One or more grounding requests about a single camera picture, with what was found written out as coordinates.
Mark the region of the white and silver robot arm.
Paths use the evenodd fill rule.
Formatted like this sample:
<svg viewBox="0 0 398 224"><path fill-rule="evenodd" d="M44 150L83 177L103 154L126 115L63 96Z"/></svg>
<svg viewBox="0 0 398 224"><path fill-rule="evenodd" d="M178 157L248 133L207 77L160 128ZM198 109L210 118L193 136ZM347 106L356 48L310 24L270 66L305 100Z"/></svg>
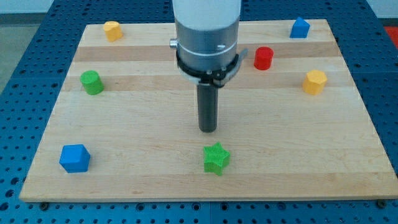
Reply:
<svg viewBox="0 0 398 224"><path fill-rule="evenodd" d="M236 56L241 0L173 0L177 53L188 68L219 70Z"/></svg>

